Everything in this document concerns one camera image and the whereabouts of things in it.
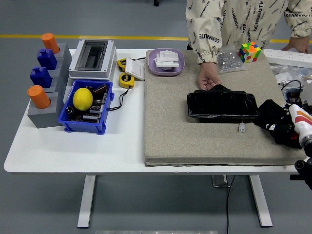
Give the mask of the person's left hand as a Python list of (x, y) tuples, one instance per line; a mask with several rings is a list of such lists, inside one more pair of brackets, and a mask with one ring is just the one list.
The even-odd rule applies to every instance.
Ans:
[(309, 36), (302, 38), (291, 37), (289, 43), (284, 48), (282, 48), (282, 50), (289, 51), (290, 49), (295, 49), (299, 53), (309, 54), (310, 53), (309, 43), (310, 43)]

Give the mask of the person's right hand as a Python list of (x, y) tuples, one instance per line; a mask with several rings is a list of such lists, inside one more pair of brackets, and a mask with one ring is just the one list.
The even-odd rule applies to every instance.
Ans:
[(222, 84), (218, 77), (217, 64), (213, 62), (200, 64), (197, 83), (201, 90), (211, 90), (214, 86)]

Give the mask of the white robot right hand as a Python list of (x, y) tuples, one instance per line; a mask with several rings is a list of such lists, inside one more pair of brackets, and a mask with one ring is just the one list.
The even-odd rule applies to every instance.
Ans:
[(265, 129), (285, 137), (307, 140), (312, 137), (312, 116), (296, 104), (286, 105), (265, 121)]

